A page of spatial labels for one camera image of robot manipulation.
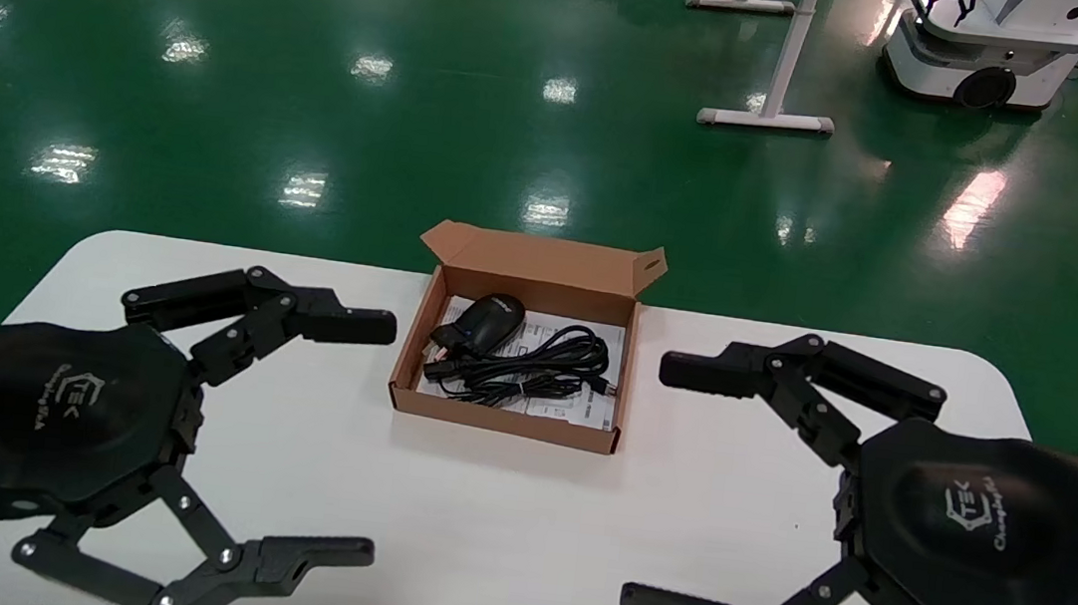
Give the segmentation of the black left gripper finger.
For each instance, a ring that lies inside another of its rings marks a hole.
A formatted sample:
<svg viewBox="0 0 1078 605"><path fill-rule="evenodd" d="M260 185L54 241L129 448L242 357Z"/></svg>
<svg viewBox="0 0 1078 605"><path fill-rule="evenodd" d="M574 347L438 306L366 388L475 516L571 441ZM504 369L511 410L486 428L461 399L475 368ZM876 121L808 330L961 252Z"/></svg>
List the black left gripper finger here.
<svg viewBox="0 0 1078 605"><path fill-rule="evenodd" d="M184 576L162 585L80 547L89 530L102 526L105 515L126 518L153 501L168 508L204 555ZM96 506L82 515L55 515L49 526L13 547L12 561L53 583L114 605L229 605L241 597L289 597L309 570L368 567L376 556L374 542L356 535L235 541L180 470L168 464L118 482Z"/></svg>
<svg viewBox="0 0 1078 605"><path fill-rule="evenodd" d="M318 344L387 346L397 328L387 310L348 310L330 288L292 286L255 266L134 288L122 305L128 324L158 333L223 320L224 328L190 348L193 379L210 387L298 336Z"/></svg>

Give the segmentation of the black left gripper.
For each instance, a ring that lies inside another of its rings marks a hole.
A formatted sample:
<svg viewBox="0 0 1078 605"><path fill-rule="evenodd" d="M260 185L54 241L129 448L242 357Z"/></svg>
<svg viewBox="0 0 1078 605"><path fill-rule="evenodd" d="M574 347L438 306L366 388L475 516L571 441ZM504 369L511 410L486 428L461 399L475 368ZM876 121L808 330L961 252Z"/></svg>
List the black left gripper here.
<svg viewBox="0 0 1078 605"><path fill-rule="evenodd" d="M0 520L111 527L152 498L149 478L195 450L203 390L155 331L0 327Z"/></svg>

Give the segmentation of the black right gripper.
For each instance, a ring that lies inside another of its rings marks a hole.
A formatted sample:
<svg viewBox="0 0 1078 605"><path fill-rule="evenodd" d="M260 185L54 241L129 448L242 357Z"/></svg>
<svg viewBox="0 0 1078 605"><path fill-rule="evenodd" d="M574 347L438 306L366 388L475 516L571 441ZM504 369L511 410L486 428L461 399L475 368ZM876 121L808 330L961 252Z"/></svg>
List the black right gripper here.
<svg viewBox="0 0 1078 605"><path fill-rule="evenodd" d="M660 382L761 399L826 465L851 469L868 562L846 556L780 605L1078 605L1078 456L944 432L929 422L945 390L814 334L667 352ZM862 444L823 391L900 423ZM619 603L727 605L637 582Z"/></svg>

